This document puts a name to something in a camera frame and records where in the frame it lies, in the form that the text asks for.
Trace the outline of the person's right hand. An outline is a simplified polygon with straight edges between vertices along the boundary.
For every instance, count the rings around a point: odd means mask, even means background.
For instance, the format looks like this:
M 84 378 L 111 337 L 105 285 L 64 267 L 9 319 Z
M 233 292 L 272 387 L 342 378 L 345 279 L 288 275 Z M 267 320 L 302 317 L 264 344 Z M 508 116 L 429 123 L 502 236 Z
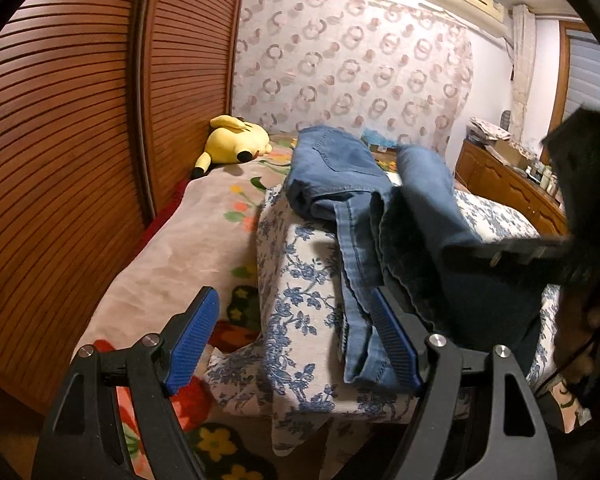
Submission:
M 583 385 L 600 374 L 600 287 L 560 289 L 554 363 L 567 385 Z

